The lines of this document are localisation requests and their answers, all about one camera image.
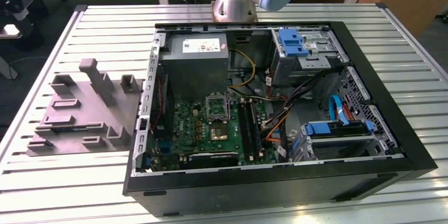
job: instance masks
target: metal work surface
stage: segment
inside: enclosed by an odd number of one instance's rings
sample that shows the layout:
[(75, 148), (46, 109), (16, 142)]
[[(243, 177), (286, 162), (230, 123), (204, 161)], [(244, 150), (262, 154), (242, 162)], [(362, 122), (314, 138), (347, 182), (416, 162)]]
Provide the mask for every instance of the metal work surface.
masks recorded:
[(290, 5), (260, 21), (344, 21), (439, 169), (362, 201), (158, 220), (122, 195), (128, 151), (28, 157), (56, 73), (75, 81), (83, 58), (112, 80), (146, 77), (155, 23), (211, 22), (210, 5), (90, 6), (76, 12), (0, 143), (0, 223), (404, 223), (448, 219), (448, 80), (390, 11), (375, 5)]

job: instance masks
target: orange wire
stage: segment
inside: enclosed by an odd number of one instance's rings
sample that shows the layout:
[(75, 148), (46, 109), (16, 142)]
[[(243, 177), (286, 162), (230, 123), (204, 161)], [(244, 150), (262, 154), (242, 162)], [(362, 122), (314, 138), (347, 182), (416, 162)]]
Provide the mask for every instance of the orange wire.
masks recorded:
[(283, 121), (287, 119), (287, 116), (288, 116), (288, 114), (290, 114), (290, 112), (286, 114), (286, 116), (284, 116), (284, 117), (280, 119), (280, 121), (278, 122), (278, 124), (274, 126), (274, 128), (272, 128), (271, 132), (268, 133), (268, 136), (266, 137), (266, 139), (267, 139), (267, 142), (275, 141), (275, 139), (274, 139), (274, 138), (271, 138), (271, 136), (272, 136), (272, 133), (274, 133), (275, 129), (276, 129), (276, 128), (279, 128), (279, 126), (280, 126), (282, 122), (283, 122)]
[(350, 120), (355, 120), (352, 112), (350, 111), (348, 106), (346, 104), (343, 104), (343, 109), (344, 109), (344, 111), (347, 113), (348, 119)]

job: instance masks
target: blue drive bracket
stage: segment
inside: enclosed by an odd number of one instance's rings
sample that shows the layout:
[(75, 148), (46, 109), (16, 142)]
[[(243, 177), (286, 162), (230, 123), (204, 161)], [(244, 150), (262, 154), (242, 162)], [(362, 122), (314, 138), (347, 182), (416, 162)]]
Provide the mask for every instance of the blue drive bracket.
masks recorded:
[(282, 46), (286, 49), (287, 57), (307, 57), (308, 49), (303, 46), (303, 38), (295, 29), (280, 29), (279, 39)]

